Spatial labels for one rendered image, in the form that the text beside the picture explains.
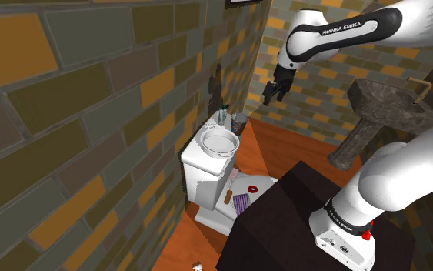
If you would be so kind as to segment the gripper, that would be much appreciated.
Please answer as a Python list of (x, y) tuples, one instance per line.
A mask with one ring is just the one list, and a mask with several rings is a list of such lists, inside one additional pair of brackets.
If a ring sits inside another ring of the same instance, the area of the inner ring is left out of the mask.
[(295, 77), (295, 69), (287, 69), (279, 64), (276, 65), (275, 71), (273, 73), (274, 83), (268, 83), (262, 93), (264, 97), (263, 105), (269, 105), (271, 97), (278, 91), (277, 100), (282, 101), (285, 94), (291, 88)]

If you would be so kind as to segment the purple striped block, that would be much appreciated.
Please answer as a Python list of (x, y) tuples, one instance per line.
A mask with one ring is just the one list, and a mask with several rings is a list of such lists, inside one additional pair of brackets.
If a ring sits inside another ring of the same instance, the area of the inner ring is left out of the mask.
[(233, 196), (233, 203), (236, 214), (240, 216), (250, 205), (250, 196), (247, 193)]

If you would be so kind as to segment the dark stone pedestal sink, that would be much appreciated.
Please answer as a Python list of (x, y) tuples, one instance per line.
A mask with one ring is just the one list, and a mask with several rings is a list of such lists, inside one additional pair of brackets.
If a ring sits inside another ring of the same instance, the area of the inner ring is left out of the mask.
[(338, 170), (349, 170), (356, 156), (384, 126), (414, 135), (433, 127), (433, 109), (412, 90), (356, 79), (348, 89), (348, 97), (360, 120), (328, 155), (328, 162)]

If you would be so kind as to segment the grey patterned cup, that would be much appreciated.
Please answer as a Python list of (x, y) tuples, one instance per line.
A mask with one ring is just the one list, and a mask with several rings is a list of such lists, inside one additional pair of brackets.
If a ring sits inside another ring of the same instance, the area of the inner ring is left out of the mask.
[(245, 128), (246, 123), (248, 122), (247, 115), (236, 112), (231, 115), (231, 131), (236, 134), (236, 136), (240, 136)]

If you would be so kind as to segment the white bowl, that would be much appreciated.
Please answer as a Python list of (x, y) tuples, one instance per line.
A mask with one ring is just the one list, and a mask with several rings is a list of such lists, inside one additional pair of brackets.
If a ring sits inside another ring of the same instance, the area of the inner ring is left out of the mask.
[(206, 129), (200, 137), (203, 151), (212, 158), (231, 158), (239, 147), (238, 137), (222, 128)]

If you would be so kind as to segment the brass faucet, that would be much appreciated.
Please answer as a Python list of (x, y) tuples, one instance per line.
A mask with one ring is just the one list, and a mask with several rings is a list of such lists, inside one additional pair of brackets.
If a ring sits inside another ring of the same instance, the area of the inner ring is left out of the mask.
[(424, 86), (424, 89), (420, 91), (420, 93), (418, 94), (418, 96), (413, 101), (414, 104), (418, 104), (421, 100), (424, 99), (424, 97), (431, 90), (432, 83), (429, 82), (429, 81), (420, 80), (420, 79), (416, 79), (416, 78), (412, 78), (412, 77), (407, 77), (407, 80), (409, 82), (415, 82), (415, 83), (418, 83), (419, 85), (423, 85)]

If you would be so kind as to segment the white toilet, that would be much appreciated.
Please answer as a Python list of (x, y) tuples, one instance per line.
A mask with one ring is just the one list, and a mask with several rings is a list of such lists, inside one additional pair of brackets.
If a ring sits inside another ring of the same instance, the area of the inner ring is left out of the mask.
[[(182, 151), (181, 161), (188, 200), (199, 206), (195, 220), (227, 236), (238, 216), (233, 196), (247, 193), (252, 204), (278, 180), (271, 176), (248, 175), (241, 171), (236, 179), (231, 178), (230, 173), (236, 168), (237, 152), (231, 158), (219, 159), (208, 156), (202, 149), (201, 134), (212, 128), (231, 131), (231, 115), (227, 114), (224, 126), (218, 125), (217, 112), (210, 117)], [(231, 180), (232, 197), (230, 203), (225, 205), (224, 199)]]

